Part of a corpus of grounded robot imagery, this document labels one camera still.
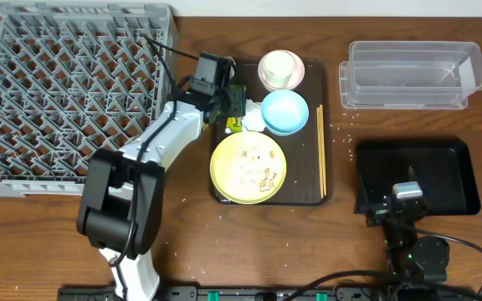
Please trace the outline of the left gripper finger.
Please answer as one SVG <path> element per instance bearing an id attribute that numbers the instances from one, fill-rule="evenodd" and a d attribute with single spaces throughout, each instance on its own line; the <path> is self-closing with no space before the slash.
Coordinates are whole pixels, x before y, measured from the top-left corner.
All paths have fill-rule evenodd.
<path id="1" fill-rule="evenodd" d="M 230 80 L 234 77 L 237 65 L 233 59 L 233 57 L 225 57 L 225 74 L 223 82 L 228 84 Z"/>
<path id="2" fill-rule="evenodd" d="M 230 85 L 228 87 L 229 107 L 227 117 L 243 117 L 246 114 L 246 86 Z"/>

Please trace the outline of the green snack wrapper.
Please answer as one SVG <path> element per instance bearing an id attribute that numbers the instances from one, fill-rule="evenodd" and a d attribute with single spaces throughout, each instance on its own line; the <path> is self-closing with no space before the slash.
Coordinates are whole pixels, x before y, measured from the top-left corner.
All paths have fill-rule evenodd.
<path id="1" fill-rule="evenodd" d="M 225 125 L 226 134 L 235 134 L 243 129 L 241 117 L 228 117 Z"/>

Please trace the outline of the white tissue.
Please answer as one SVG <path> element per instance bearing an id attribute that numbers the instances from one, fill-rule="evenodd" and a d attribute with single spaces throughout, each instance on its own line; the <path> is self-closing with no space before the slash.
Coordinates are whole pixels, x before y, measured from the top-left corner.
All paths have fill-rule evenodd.
<path id="1" fill-rule="evenodd" d="M 265 123 L 261 115 L 261 104 L 246 99 L 245 115 L 241 119 L 242 131 L 263 132 Z"/>

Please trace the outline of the light blue bowl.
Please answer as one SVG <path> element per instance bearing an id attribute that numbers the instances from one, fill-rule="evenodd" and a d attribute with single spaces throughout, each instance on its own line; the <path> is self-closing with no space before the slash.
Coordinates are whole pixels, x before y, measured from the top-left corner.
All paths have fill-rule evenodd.
<path id="1" fill-rule="evenodd" d="M 293 135 L 306 125 L 310 112 L 307 102 L 300 94 L 280 89 L 264 97 L 261 116 L 271 133 L 287 136 Z"/>

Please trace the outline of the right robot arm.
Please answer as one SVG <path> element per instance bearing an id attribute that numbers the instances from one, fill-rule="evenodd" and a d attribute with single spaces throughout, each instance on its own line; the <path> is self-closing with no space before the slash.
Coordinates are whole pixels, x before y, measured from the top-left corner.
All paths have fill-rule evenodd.
<path id="1" fill-rule="evenodd" d="M 368 195 L 363 176 L 357 178 L 356 213 L 366 217 L 369 227 L 382 228 L 390 271 L 420 281 L 446 281 L 449 244 L 433 234 L 420 237 L 414 225 L 428 213 L 420 185 L 416 181 L 396 183 L 392 193 L 377 202 Z"/>

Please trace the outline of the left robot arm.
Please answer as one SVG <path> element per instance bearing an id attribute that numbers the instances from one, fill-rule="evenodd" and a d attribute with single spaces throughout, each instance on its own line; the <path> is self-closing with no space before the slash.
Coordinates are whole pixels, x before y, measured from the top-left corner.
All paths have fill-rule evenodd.
<path id="1" fill-rule="evenodd" d="M 151 246 L 162 222 L 165 175 L 205 125 L 245 111 L 245 88 L 233 85 L 231 57 L 202 54 L 194 75 L 172 84 L 164 109 L 134 141 L 91 157 L 76 227 L 100 250 L 115 277 L 115 295 L 151 300 L 160 278 Z"/>

